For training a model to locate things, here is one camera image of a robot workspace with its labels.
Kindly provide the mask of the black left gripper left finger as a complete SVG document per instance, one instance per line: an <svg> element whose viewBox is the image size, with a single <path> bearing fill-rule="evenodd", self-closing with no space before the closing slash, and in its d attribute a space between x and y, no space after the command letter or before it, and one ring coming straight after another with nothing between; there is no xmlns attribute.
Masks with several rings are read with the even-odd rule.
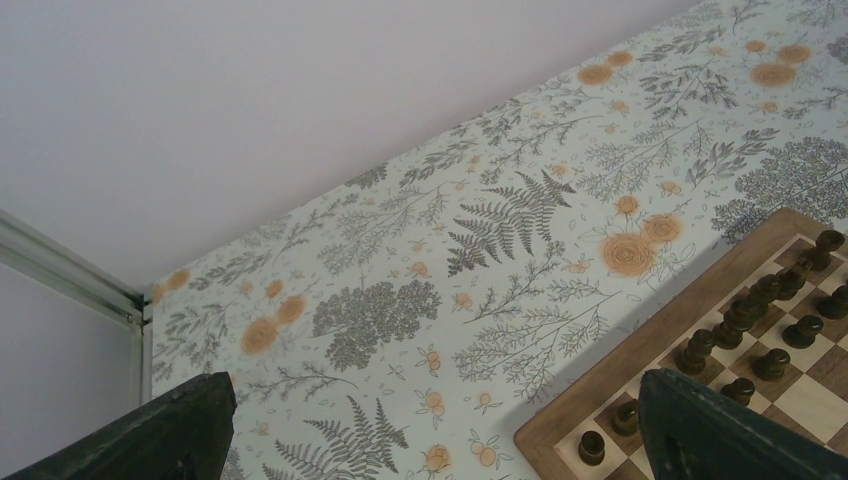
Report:
<svg viewBox="0 0 848 480"><path fill-rule="evenodd" d="M200 374L10 479L219 479L237 408L230 375Z"/></svg>

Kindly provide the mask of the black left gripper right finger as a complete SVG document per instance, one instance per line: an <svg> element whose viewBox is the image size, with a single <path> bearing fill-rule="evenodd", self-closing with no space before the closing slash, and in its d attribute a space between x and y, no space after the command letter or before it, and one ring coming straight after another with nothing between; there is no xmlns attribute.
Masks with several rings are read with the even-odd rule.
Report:
<svg viewBox="0 0 848 480"><path fill-rule="evenodd" d="M656 479L845 479L847 458L666 368L639 385Z"/></svg>

